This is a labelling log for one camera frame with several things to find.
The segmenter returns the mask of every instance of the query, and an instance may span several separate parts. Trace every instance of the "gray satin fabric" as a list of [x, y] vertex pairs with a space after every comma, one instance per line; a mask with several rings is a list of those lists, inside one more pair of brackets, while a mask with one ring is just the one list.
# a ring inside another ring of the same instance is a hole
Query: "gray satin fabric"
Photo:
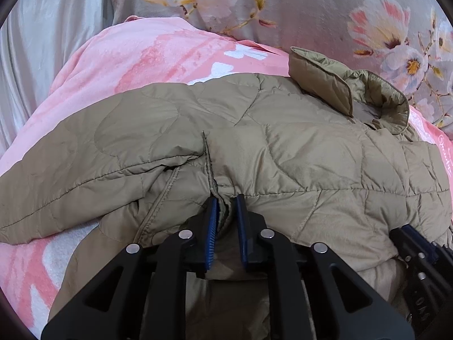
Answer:
[[70, 56], [110, 25], [109, 1], [16, 3], [0, 29], [0, 157]]

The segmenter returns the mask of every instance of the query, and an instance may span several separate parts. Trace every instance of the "pink fleece blanket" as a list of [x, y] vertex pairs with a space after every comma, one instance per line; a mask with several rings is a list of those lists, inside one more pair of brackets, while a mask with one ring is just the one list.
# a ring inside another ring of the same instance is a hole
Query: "pink fleece blanket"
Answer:
[[[193, 84], [237, 72], [288, 76], [288, 54], [195, 29], [181, 18], [129, 18], [86, 42], [55, 78], [50, 95], [0, 159], [0, 175], [62, 120], [103, 98], [154, 82]], [[453, 182], [451, 141], [411, 109], [423, 140], [436, 143]], [[0, 244], [0, 287], [38, 338], [83, 225], [29, 244]]]

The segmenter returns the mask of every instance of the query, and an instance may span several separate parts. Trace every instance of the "pink flower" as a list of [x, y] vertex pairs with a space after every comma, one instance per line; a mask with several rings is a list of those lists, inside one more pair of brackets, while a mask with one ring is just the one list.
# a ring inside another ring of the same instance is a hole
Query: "pink flower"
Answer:
[[382, 55], [405, 42], [411, 10], [395, 0], [365, 0], [349, 17], [347, 30], [354, 41]]
[[400, 45], [392, 49], [381, 64], [381, 76], [408, 95], [417, 90], [428, 70], [428, 56]]

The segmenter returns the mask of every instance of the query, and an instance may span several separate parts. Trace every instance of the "jacket seam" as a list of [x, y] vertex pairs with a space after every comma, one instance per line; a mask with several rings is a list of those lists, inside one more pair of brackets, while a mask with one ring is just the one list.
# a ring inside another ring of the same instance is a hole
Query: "jacket seam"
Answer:
[[[229, 84], [235, 84], [235, 83], [231, 83], [230, 81], [227, 81], [227, 80], [225, 80], [225, 82], [227, 82], [227, 83], [229, 83]], [[203, 85], [204, 85], [203, 90], [198, 94], [198, 97], [195, 96], [195, 98], [194, 98], [194, 100], [196, 101], [196, 103], [197, 103], [201, 108], [203, 108], [204, 110], [206, 110], [207, 112], [209, 112], [210, 114], [216, 115], [216, 116], [218, 116], [218, 117], [220, 117], [220, 118], [222, 118], [222, 119], [228, 121], [229, 123], [232, 123], [233, 126], [235, 126], [237, 123], [239, 123], [239, 121], [241, 121], [241, 119], [243, 118], [243, 116], [244, 116], [245, 113], [244, 113], [244, 114], [241, 116], [241, 118], [235, 123], [234, 121], [228, 120], [226, 117], [224, 117], [224, 116], [222, 116], [222, 115], [220, 115], [220, 114], [217, 114], [217, 113], [213, 112], [212, 110], [209, 110], [207, 107], [205, 107], [205, 106], [200, 102], [200, 100], [203, 100], [203, 98], [201, 97], [201, 95], [203, 94], [203, 92], [204, 92], [205, 89], [206, 89], [206, 84], [205, 84], [205, 82], [203, 82]], [[238, 86], [241, 86], [241, 87], [247, 87], [247, 88], [254, 88], [254, 87], [255, 87], [255, 86], [246, 86], [246, 85], [243, 85], [243, 84], [237, 84], [237, 85], [238, 85]]]
[[368, 197], [370, 196], [370, 190], [366, 189], [365, 190], [365, 200], [363, 201], [363, 216], [365, 216], [366, 222], [368, 223], [368, 226], [371, 228], [373, 233], [377, 235], [377, 229], [376, 226], [374, 225], [372, 219], [370, 218], [369, 214], [366, 213], [366, 203], [368, 202]]
[[116, 238], [114, 238], [114, 237], [108, 236], [106, 233], [104, 233], [104, 232], [102, 231], [100, 225], [96, 226], [96, 228], [97, 228], [97, 229], [99, 230], [99, 232], [100, 232], [102, 235], [104, 235], [106, 238], [111, 239], [111, 240], [114, 240], [115, 242], [124, 243], [123, 240], [116, 239]]
[[[427, 192], [420, 192], [416, 194], [411, 194], [411, 195], [404, 195], [404, 194], [399, 194], [399, 193], [394, 193], [394, 192], [387, 192], [383, 190], [374, 190], [374, 189], [367, 189], [367, 188], [325, 188], [325, 189], [307, 189], [307, 190], [295, 190], [292, 192], [279, 192], [279, 193], [257, 193], [257, 194], [244, 194], [244, 197], [260, 197], [260, 196], [266, 196], [266, 195], [280, 195], [280, 194], [295, 194], [295, 193], [309, 193], [309, 192], [328, 192], [328, 191], [338, 191], [338, 190], [367, 190], [369, 192], [378, 192], [378, 193], [384, 193], [384, 194], [393, 194], [393, 195], [398, 195], [400, 197], [404, 198], [410, 198], [410, 197], [416, 197], [422, 194], [431, 194], [431, 193], [446, 193], [450, 192], [450, 189], [445, 189], [445, 190], [430, 190]], [[228, 194], [228, 193], [222, 193], [223, 195], [231, 196], [234, 197], [236, 196], [235, 194]]]
[[34, 210], [33, 212], [29, 213], [28, 215], [22, 217], [21, 219], [19, 219], [19, 220], [17, 220], [17, 221], [14, 221], [13, 223], [11, 223], [11, 224], [9, 224], [9, 225], [1, 226], [0, 229], [8, 228], [8, 227], [10, 227], [10, 226], [13, 226], [13, 225], [17, 224], [18, 222], [21, 222], [21, 221], [24, 220], [25, 218], [30, 217], [31, 215], [34, 215], [34, 214], [37, 213], [38, 211], [42, 210], [43, 208], [45, 208], [45, 207], [48, 206], [49, 204], [51, 204], [51, 203], [53, 203], [53, 202], [59, 200], [60, 198], [64, 197], [65, 195], [67, 195], [68, 193], [70, 193], [71, 191], [73, 191], [74, 189], [76, 189], [76, 188], [78, 188], [78, 187], [81, 187], [81, 186], [83, 186], [83, 185], [85, 185], [85, 184], [87, 184], [87, 183], [89, 183], [89, 182], [95, 181], [95, 180], [100, 179], [100, 178], [103, 178], [103, 177], [105, 177], [105, 176], [109, 176], [109, 175], [111, 175], [111, 174], [113, 174], [113, 173], [118, 173], [118, 172], [127, 170], [127, 169], [132, 168], [132, 167], [135, 167], [135, 166], [141, 166], [141, 165], [145, 165], [145, 164], [147, 164], [147, 163], [154, 163], [154, 162], [158, 162], [158, 161], [162, 161], [162, 160], [170, 160], [170, 159], [172, 159], [172, 158], [174, 158], [174, 157], [188, 157], [188, 156], [196, 156], [196, 155], [194, 155], [194, 154], [185, 154], [185, 155], [178, 155], [178, 156], [173, 156], [173, 157], [164, 157], [164, 158], [159, 159], [159, 160], [153, 160], [153, 161], [147, 161], [147, 162], [142, 162], [142, 163], [136, 163], [136, 164], [134, 164], [134, 165], [127, 166], [127, 167], [125, 167], [125, 168], [123, 168], [123, 169], [115, 170], [115, 171], [112, 171], [111, 173], [106, 173], [106, 174], [97, 176], [97, 177], [95, 177], [95, 178], [92, 178], [92, 179], [90, 179], [90, 180], [84, 181], [83, 183], [78, 184], [78, 185], [76, 185], [76, 186], [73, 187], [73, 188], [70, 188], [68, 191], [64, 192], [64, 193], [63, 193], [62, 195], [60, 195], [59, 197], [57, 197], [57, 198], [55, 198], [55, 199], [53, 199], [53, 200], [47, 202], [47, 203], [44, 204], [43, 206], [39, 207], [38, 209]]
[[248, 117], [250, 117], [250, 118], [251, 118], [255, 123], [257, 123], [259, 126], [263, 126], [263, 125], [260, 124], [258, 121], [256, 121], [256, 120], [252, 117], [252, 115], [250, 115], [250, 114], [248, 114], [248, 113], [245, 113], [245, 114], [243, 115], [242, 118], [244, 118], [245, 115], [247, 115]]
[[270, 146], [269, 146], [269, 137], [268, 137], [268, 134], [267, 134], [267, 130], [268, 130], [268, 125], [264, 125], [264, 126], [261, 126], [261, 128], [263, 129], [263, 132], [264, 132], [264, 140], [266, 142], [266, 149], [267, 151], [269, 152], [269, 156], [270, 156], [270, 159], [272, 160], [273, 164], [275, 165], [275, 167], [278, 169], [278, 171], [280, 171], [284, 176], [286, 176], [289, 180], [291, 180], [293, 183], [295, 183], [296, 185], [298, 185], [300, 188], [304, 189], [304, 187], [302, 185], [300, 185], [299, 182], [297, 182], [296, 179], [292, 178], [286, 171], [284, 171], [281, 166], [279, 164], [277, 164], [277, 162], [275, 161], [272, 153], [270, 152]]
[[[395, 165], [393, 163], [390, 162], [390, 160], [388, 159], [388, 157], [385, 155], [384, 152], [382, 152], [382, 150], [377, 146], [377, 144], [375, 142], [373, 142], [373, 140], [371, 139], [371, 137], [366, 133], [364, 132], [365, 136], [370, 140], [370, 142], [373, 144], [373, 146], [375, 146], [375, 148], [382, 154], [382, 156], [386, 159], [386, 161], [388, 162], [388, 164], [393, 168], [393, 170], [395, 171], [395, 174], [398, 176], [398, 179], [399, 179], [399, 182], [401, 183], [401, 187], [404, 189], [404, 185], [403, 185], [403, 180], [401, 179], [401, 176], [399, 175], [398, 171], [396, 171], [395, 169]], [[406, 159], [406, 163], [407, 163], [407, 158], [406, 158], [406, 155], [404, 153], [404, 150], [403, 150], [403, 147], [398, 144], [398, 146], [401, 148], [403, 154], [404, 154], [404, 158]]]
[[211, 156], [209, 154], [209, 145], [208, 145], [208, 140], [206, 138], [205, 132], [202, 134], [203, 136], [203, 144], [204, 144], [204, 150], [205, 150], [205, 158], [206, 158], [206, 174], [208, 176], [208, 183], [209, 183], [209, 191], [213, 196], [215, 196], [218, 199], [219, 202], [219, 217], [218, 217], [218, 223], [217, 223], [217, 231], [220, 232], [222, 231], [223, 227], [225, 226], [228, 216], [226, 212], [226, 207], [225, 207], [225, 201], [221, 197], [218, 191], [218, 185], [216, 178], [214, 177], [214, 170], [213, 170], [213, 165], [211, 162]]
[[[95, 148], [96, 148], [99, 152], [101, 152], [102, 154], [105, 154], [105, 155], [107, 155], [107, 156], [113, 157], [113, 158], [116, 160], [116, 162], [118, 163], [118, 166], [121, 166], [121, 163], [120, 163], [120, 161], [119, 161], [119, 157], [118, 157], [117, 154], [110, 154], [110, 153], [104, 152], [103, 150], [99, 149], [99, 147], [97, 146], [97, 141], [96, 141], [96, 133], [97, 133], [97, 131], [99, 130], [99, 127], [101, 126], [101, 124], [103, 123], [103, 121], [104, 121], [105, 119], [107, 119], [107, 117], [109, 117], [109, 116], [113, 113], [113, 111], [115, 111], [115, 110], [123, 103], [123, 100], [124, 100], [124, 99], [125, 99], [125, 98], [124, 98], [124, 95], [122, 94], [122, 95], [121, 95], [121, 99], [120, 99], [119, 102], [116, 104], [116, 106], [115, 106], [114, 108], [112, 108], [112, 109], [109, 111], [109, 113], [108, 113], [107, 115], [105, 115], [105, 116], [102, 118], [102, 120], [99, 122], [99, 124], [97, 125], [96, 129], [94, 130], [93, 139], [92, 139], [92, 142], [93, 142], [93, 145], [95, 146]], [[67, 129], [67, 127], [66, 127], [66, 121], [62, 121], [62, 124], [63, 124], [63, 126]]]
[[257, 90], [257, 95], [255, 96], [255, 98], [253, 99], [253, 101], [250, 103], [249, 107], [245, 109], [244, 113], [242, 114], [241, 118], [233, 125], [233, 126], [236, 126], [241, 120], [242, 118], [247, 114], [247, 111], [250, 110], [250, 108], [254, 105], [255, 101], [257, 100], [258, 98], [258, 95], [260, 94], [261, 92], [261, 81], [260, 79], [257, 77], [258, 81], [260, 82], [260, 88]]
[[178, 201], [188, 201], [192, 202], [200, 207], [203, 207], [203, 204], [197, 201], [194, 201], [193, 199], [188, 199], [188, 198], [179, 198], [179, 199], [166, 199], [167, 202], [178, 202]]
[[430, 174], [430, 177], [433, 180], [433, 184], [436, 184], [440, 187], [440, 178], [437, 176], [436, 169], [434, 166], [435, 163], [434, 163], [433, 158], [431, 157], [431, 149], [432, 149], [431, 147], [426, 147], [426, 150], [428, 152], [428, 158], [430, 159], [430, 164], [431, 164], [431, 167], [427, 166], [426, 169], [428, 170], [428, 173]]
[[319, 197], [320, 196], [321, 196], [321, 191], [318, 192], [318, 195], [316, 196], [316, 200], [314, 201], [313, 207], [310, 210], [310, 212], [308, 213], [308, 215], [302, 220], [302, 222], [299, 224], [299, 226], [297, 227], [297, 229], [293, 233], [293, 235], [291, 235], [291, 240], [292, 241], [295, 241], [295, 238], [300, 235], [302, 230], [305, 228], [305, 225], [309, 221], [310, 217], [312, 217], [314, 211], [316, 210], [316, 207], [318, 206], [318, 201], [319, 201]]
[[170, 125], [163, 133], [161, 133], [161, 134], [157, 137], [157, 139], [155, 139], [154, 141], [151, 142], [151, 144], [150, 144], [150, 146], [149, 146], [149, 149], [148, 149], [148, 159], [149, 159], [149, 155], [151, 154], [151, 148], [153, 147], [153, 145], [156, 144], [156, 142], [157, 142], [160, 138], [162, 138], [164, 135], [166, 135], [166, 134], [168, 133], [168, 131], [169, 131], [169, 130], [173, 127], [173, 125], [176, 123], [176, 121], [178, 121], [178, 119], [180, 118], [180, 110], [179, 110], [179, 108], [178, 108], [175, 104], [173, 104], [173, 106], [175, 106], [176, 111], [178, 112], [178, 115], [176, 116], [176, 119], [173, 120], [173, 123], [171, 123], [171, 125]]
[[363, 162], [365, 161], [365, 152], [364, 152], [363, 142], [360, 140], [362, 132], [355, 132], [355, 133], [356, 133], [357, 140], [360, 143], [360, 151], [362, 153], [362, 157], [360, 160], [360, 184], [363, 185]]
[[143, 174], [140, 174], [140, 181], [142, 182], [142, 198], [144, 198], [144, 184], [143, 184]]

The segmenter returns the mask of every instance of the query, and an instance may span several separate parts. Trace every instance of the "jacket collar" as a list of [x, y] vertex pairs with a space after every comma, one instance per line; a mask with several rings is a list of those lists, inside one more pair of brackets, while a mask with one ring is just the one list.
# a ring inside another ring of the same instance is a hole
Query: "jacket collar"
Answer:
[[291, 47], [289, 75], [299, 86], [317, 95], [346, 116], [353, 117], [353, 101], [381, 110], [369, 125], [397, 135], [407, 128], [409, 103], [389, 82], [368, 70], [351, 70], [326, 56]]

